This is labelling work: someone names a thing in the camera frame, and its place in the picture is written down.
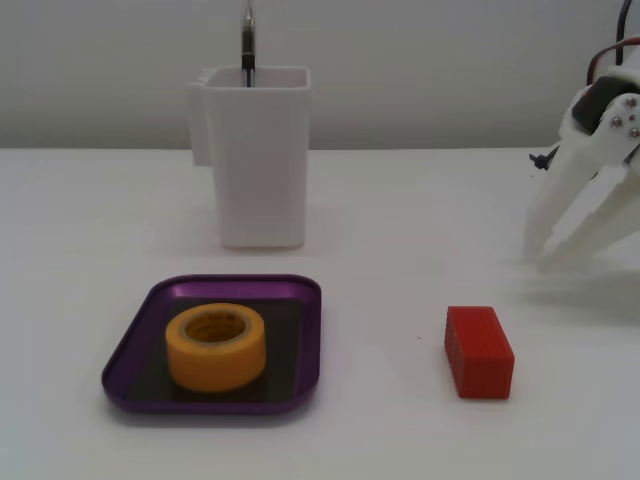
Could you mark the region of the white fixed gripper finger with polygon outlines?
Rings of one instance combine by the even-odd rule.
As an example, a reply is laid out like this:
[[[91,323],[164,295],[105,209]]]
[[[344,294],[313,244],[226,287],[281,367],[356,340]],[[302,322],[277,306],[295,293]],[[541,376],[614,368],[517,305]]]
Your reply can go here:
[[[523,253],[538,257],[553,228],[578,194],[600,170],[584,147],[559,143],[546,155],[529,155],[534,166],[545,174],[544,181],[526,212]]]

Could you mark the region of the white moving gripper finger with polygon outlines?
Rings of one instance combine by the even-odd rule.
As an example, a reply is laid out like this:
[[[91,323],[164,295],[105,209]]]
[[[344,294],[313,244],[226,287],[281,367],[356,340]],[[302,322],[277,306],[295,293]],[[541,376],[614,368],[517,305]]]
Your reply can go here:
[[[639,231],[639,148],[586,152],[600,164],[600,170],[591,181],[606,168],[622,167],[625,175],[566,239],[550,251],[541,252],[543,268],[564,269],[576,266]]]

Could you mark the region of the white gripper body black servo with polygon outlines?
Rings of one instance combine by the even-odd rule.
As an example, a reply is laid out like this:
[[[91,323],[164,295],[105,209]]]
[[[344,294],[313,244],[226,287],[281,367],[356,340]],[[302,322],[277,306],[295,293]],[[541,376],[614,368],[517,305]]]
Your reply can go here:
[[[637,150],[639,86],[600,77],[581,91],[560,127],[561,150]]]

